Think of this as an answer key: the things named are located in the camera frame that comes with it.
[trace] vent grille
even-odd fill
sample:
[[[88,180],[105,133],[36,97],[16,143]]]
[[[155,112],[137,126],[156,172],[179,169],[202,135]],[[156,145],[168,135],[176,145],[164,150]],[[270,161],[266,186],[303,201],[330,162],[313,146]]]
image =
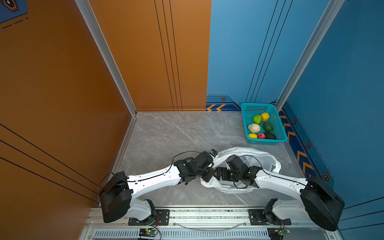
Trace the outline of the vent grille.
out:
[[[100,237],[132,237],[137,238],[138,230],[119,230],[119,229],[106,229],[101,228],[95,231],[94,238]]]
[[[165,228],[160,229],[162,240],[167,239],[270,239],[266,228],[243,228],[234,229],[227,232],[221,231],[193,231],[180,228]],[[118,228],[98,228],[93,236],[95,239],[137,239],[138,229],[118,229]]]

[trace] green fruit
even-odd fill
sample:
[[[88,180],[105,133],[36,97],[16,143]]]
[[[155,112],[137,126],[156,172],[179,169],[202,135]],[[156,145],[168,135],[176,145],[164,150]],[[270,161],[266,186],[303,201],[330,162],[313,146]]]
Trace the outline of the green fruit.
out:
[[[256,124],[260,124],[263,122],[263,117],[261,117],[261,115],[256,115],[253,117],[253,122]]]
[[[273,132],[273,130],[275,129],[270,122],[265,122],[263,128],[266,132]]]
[[[276,136],[271,132],[265,132],[265,139],[276,139]]]

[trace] green mango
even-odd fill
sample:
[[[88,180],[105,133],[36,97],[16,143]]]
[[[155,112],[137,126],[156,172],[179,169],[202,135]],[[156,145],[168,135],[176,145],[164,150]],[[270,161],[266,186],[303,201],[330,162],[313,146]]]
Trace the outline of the green mango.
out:
[[[275,129],[274,126],[270,122],[265,122],[263,124],[263,128],[266,132],[273,132],[273,130]]]

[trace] black wall stripe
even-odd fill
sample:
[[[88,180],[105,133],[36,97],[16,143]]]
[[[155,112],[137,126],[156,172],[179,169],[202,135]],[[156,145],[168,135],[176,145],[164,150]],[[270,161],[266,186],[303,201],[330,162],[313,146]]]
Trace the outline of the black wall stripe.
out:
[[[62,174],[61,172],[59,172],[59,171],[57,171],[57,170],[55,170],[55,169],[51,168],[50,166],[48,166],[48,165],[46,165],[46,164],[44,164],[44,163],[40,162],[40,161],[39,161],[39,160],[37,160],[36,158],[33,158],[33,157],[31,157],[30,155],[26,154],[25,152],[23,152],[23,151],[21,151],[21,150],[19,150],[19,149],[15,148],[15,147],[13,147],[12,145],[10,145],[10,144],[8,144],[8,143],[4,142],[3,140],[1,140],[1,139],[0,139],[0,142],[2,142],[2,143],[4,143],[4,144],[8,145],[9,147],[11,147],[11,148],[15,149],[16,151],[18,151],[18,152],[20,152],[20,153],[22,153],[22,154],[26,155],[27,157],[29,157],[29,158],[31,158],[31,159],[33,159],[33,160],[37,161],[38,163],[41,163],[42,165],[46,166],[47,168],[49,168],[49,169],[51,169],[51,170],[54,170],[54,171],[55,171],[55,172],[57,172],[58,174],[60,174],[60,175],[62,175],[62,176],[64,176],[64,177],[66,177],[66,178],[68,178],[68,179],[70,179],[70,180],[74,181],[75,183],[77,183],[77,184],[79,184],[79,185],[81,185],[81,186],[85,187],[86,189],[88,189],[88,190],[90,190],[90,191],[92,191],[92,192],[96,193],[94,190],[92,190],[92,189],[90,189],[90,188],[88,188],[88,187],[86,187],[86,186],[82,185],[81,183],[79,183],[79,182],[77,182],[77,181],[73,180],[72,178],[70,178],[70,177],[68,177],[68,176],[66,176],[66,175],[64,175],[64,174]]]
[[[177,63],[177,53],[176,53],[176,41],[175,41],[175,30],[173,29],[173,18],[172,18],[172,7],[169,0],[169,9],[170,9],[170,19],[172,22],[172,31],[173,31],[173,43],[175,46],[175,56],[176,56],[176,68],[177,68],[177,80],[179,81],[179,93],[180,93],[180,104],[181,104],[181,110],[183,110],[183,101],[181,97],[181,87],[180,87],[180,76],[179,76],[179,65]]]
[[[251,91],[251,87],[252,87],[253,79],[255,78],[256,69],[257,69],[257,66],[259,65],[259,61],[260,61],[260,57],[261,57],[262,52],[263,52],[263,48],[264,48],[264,44],[265,44],[265,41],[266,41],[266,37],[268,36],[269,28],[271,27],[272,19],[273,19],[273,16],[275,15],[275,11],[276,11],[276,7],[277,7],[277,3],[278,3],[278,2],[279,2],[279,1],[277,0],[277,1],[276,1],[275,8],[274,8],[274,10],[273,10],[273,14],[272,14],[272,17],[271,17],[271,21],[269,22],[268,30],[267,30],[267,32],[266,32],[266,34],[265,34],[265,38],[264,38],[264,43],[263,43],[263,46],[262,46],[262,50],[260,51],[259,59],[257,60],[257,64],[256,64],[256,68],[255,68],[255,72],[253,73],[252,81],[251,81],[251,84],[249,85],[249,90],[248,90],[248,94],[247,94],[247,98],[245,99],[245,102],[247,102],[249,92]]]
[[[377,212],[371,212],[371,213],[368,213],[368,214],[363,214],[363,215],[359,215],[359,216],[355,216],[355,217],[349,217],[349,218],[341,219],[339,221],[344,221],[344,220],[348,220],[348,219],[356,218],[356,217],[363,217],[363,216],[367,216],[367,215],[371,215],[371,214],[378,214],[378,213],[381,213],[381,212],[384,212],[384,210],[377,211]]]
[[[170,54],[170,46],[169,46],[169,37],[168,37],[168,28],[167,28],[167,19],[166,19],[166,11],[164,9],[164,1],[161,0],[163,3],[163,13],[164,13],[164,21],[166,23],[166,32],[167,32],[167,40],[168,40],[168,50],[169,50],[169,58],[170,58],[170,67],[172,69],[172,77],[173,77],[173,87],[175,88],[175,96],[176,96],[176,106],[177,110],[179,110],[179,103],[177,102],[177,94],[176,94],[176,84],[175,84],[175,75],[173,73],[173,64],[172,64],[172,56]]]
[[[291,1],[291,5],[289,6],[287,15],[285,16],[285,19],[284,19],[284,22],[283,22],[283,26],[281,27],[279,36],[277,37],[277,40],[276,40],[276,44],[275,44],[275,46],[273,47],[273,51],[272,51],[272,54],[271,54],[271,58],[269,59],[268,65],[267,65],[267,67],[266,67],[266,69],[265,69],[265,72],[264,72],[264,75],[263,75],[263,79],[262,79],[262,81],[261,81],[261,83],[260,83],[259,89],[257,90],[257,94],[256,94],[256,97],[255,97],[255,101],[254,101],[254,103],[256,102],[257,95],[259,94],[260,88],[261,88],[261,86],[262,86],[262,84],[263,84],[265,74],[266,74],[266,72],[267,72],[267,70],[268,70],[269,63],[271,62],[273,53],[275,52],[275,48],[276,48],[277,42],[279,41],[279,38],[280,38],[280,34],[281,34],[281,32],[283,31],[283,27],[284,27],[284,24],[285,24],[285,20],[287,20],[287,17],[288,17],[288,14],[289,14],[289,10],[291,10],[292,3],[293,3],[293,0]]]
[[[344,209],[348,209],[348,208],[351,208],[351,207],[356,207],[356,206],[359,206],[359,205],[362,205],[362,204],[366,204],[366,203],[369,203],[369,202],[373,202],[373,201],[376,201],[376,200],[380,200],[380,199],[383,199],[384,197],[379,197],[379,198],[376,198],[376,199],[373,199],[373,200],[370,200],[370,201],[366,201],[366,202],[362,202],[360,204],[356,204],[356,205],[353,205],[353,206],[350,206],[350,207],[345,207]]]
[[[10,24],[10,25],[8,25],[8,26],[5,26],[5,27],[3,27],[2,29],[7,28],[7,27],[9,27],[9,26],[12,26],[12,24]]]
[[[15,165],[15,166],[17,166],[17,167],[19,167],[19,168],[21,168],[21,169],[24,169],[24,170],[26,170],[26,171],[28,171],[28,172],[30,172],[30,173],[33,173],[33,174],[36,175],[36,176],[39,176],[39,177],[41,177],[41,178],[43,178],[43,179],[45,179],[45,180],[48,180],[48,181],[50,181],[50,182],[52,182],[52,183],[54,183],[54,184],[56,184],[56,185],[59,185],[60,187],[64,187],[63,185],[58,184],[57,182],[54,182],[54,181],[52,181],[52,180],[50,180],[50,179],[48,179],[48,178],[46,178],[46,177],[43,177],[43,176],[41,176],[41,175],[39,175],[39,174],[37,174],[37,173],[35,173],[35,172],[32,172],[32,171],[30,171],[30,170],[28,170],[28,169],[26,169],[26,168],[24,168],[24,167],[22,167],[22,166],[20,166],[20,165],[17,165],[16,163],[13,163],[13,162],[11,162],[11,161],[9,161],[9,160],[3,158],[3,157],[0,157],[0,159],[3,159],[4,161],[9,162],[10,164],[13,164],[13,165]],[[90,199],[89,197],[86,197],[86,196],[84,196],[83,194],[80,194],[80,193],[78,193],[78,192],[76,192],[76,191],[74,191],[74,190],[72,190],[72,189],[69,189],[69,188],[67,188],[67,187],[64,187],[64,188],[65,188],[65,189],[68,189],[69,191],[74,192],[74,193],[76,193],[76,194],[78,194],[78,195],[80,195],[80,196],[83,196],[83,197],[85,197],[85,198],[87,198],[87,199],[89,199],[89,200],[91,200],[91,201],[94,201],[93,199]]]
[[[3,128],[5,128],[6,130],[10,131],[11,133],[15,134],[16,136],[18,136],[19,138],[23,139],[24,141],[26,141],[27,143],[31,144],[32,146],[34,146],[35,148],[39,149],[40,151],[42,151],[43,153],[45,153],[46,155],[50,156],[51,158],[55,159],[56,161],[58,161],[59,163],[61,163],[62,165],[66,166],[67,168],[71,169],[72,171],[74,171],[75,173],[79,174],[80,176],[82,176],[83,178],[87,179],[88,181],[92,182],[91,180],[89,180],[88,178],[84,177],[83,175],[81,175],[80,173],[78,173],[77,171],[73,170],[72,168],[70,168],[69,166],[67,166],[66,164],[62,163],[61,161],[59,161],[57,158],[53,157],[52,155],[48,154],[47,152],[45,152],[44,150],[42,150],[41,148],[37,147],[36,145],[34,145],[33,143],[31,143],[30,141],[26,140],[25,138],[23,138],[22,136],[20,136],[19,134],[15,133],[14,131],[12,131],[11,129],[7,128],[6,126],[4,126],[3,124],[0,123],[0,126],[2,126]]]
[[[259,78],[260,78],[261,72],[262,72],[262,70],[263,70],[263,66],[264,66],[264,63],[265,63],[266,57],[267,57],[267,55],[268,55],[268,52],[269,52],[269,48],[271,47],[271,44],[272,44],[273,36],[275,35],[275,32],[276,32],[276,28],[277,28],[277,26],[279,25],[279,22],[280,22],[280,17],[281,17],[281,14],[282,14],[282,12],[283,12],[283,9],[284,9],[284,6],[285,6],[285,2],[286,2],[286,0],[284,1],[283,7],[281,8],[281,11],[280,11],[280,15],[279,15],[279,18],[277,19],[276,27],[275,27],[275,30],[273,31],[273,34],[272,34],[272,38],[271,38],[271,41],[269,42],[268,50],[267,50],[267,52],[266,52],[266,54],[265,54],[265,58],[264,58],[264,61],[263,61],[262,67],[261,67],[261,69],[260,69],[260,72],[259,72],[259,76],[257,77],[257,81],[256,81],[256,84],[255,84],[255,88],[253,89],[253,92],[252,92],[252,95],[251,95],[251,99],[250,99],[250,101],[252,101],[252,98],[253,98],[253,94],[255,93],[255,90],[256,90],[256,86],[257,86],[257,83],[259,82]]]
[[[384,224],[384,222],[382,222],[382,223],[377,223],[377,224],[371,224],[371,225],[360,226],[360,227],[350,227],[350,228],[340,229],[339,231],[348,230],[348,229],[355,229],[355,228],[361,228],[361,227],[371,227],[371,226],[377,226],[377,225],[383,225],[383,224]]]
[[[168,77],[168,85],[169,85],[170,99],[171,99],[171,101],[172,101],[172,108],[173,108],[173,111],[175,111],[175,107],[173,106],[172,91],[171,91],[171,89],[170,89],[170,82],[169,82],[168,68],[167,68],[167,61],[166,61],[166,54],[165,54],[165,52],[164,52],[164,45],[163,45],[163,38],[161,37],[159,15],[158,15],[158,13],[157,13],[156,1],[153,0],[153,2],[155,3],[156,16],[157,16],[157,23],[159,24],[159,32],[160,32],[161,46],[163,47],[164,62],[165,62],[165,64],[166,64],[166,71],[167,71],[167,77]]]

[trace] white cauliflower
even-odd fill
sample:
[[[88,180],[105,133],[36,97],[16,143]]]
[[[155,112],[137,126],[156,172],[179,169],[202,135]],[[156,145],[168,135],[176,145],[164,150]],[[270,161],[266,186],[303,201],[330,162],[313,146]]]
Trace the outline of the white cauliflower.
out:
[[[251,133],[257,133],[257,132],[260,132],[260,126],[256,123],[252,123],[248,126],[248,129],[249,131],[251,131]]]

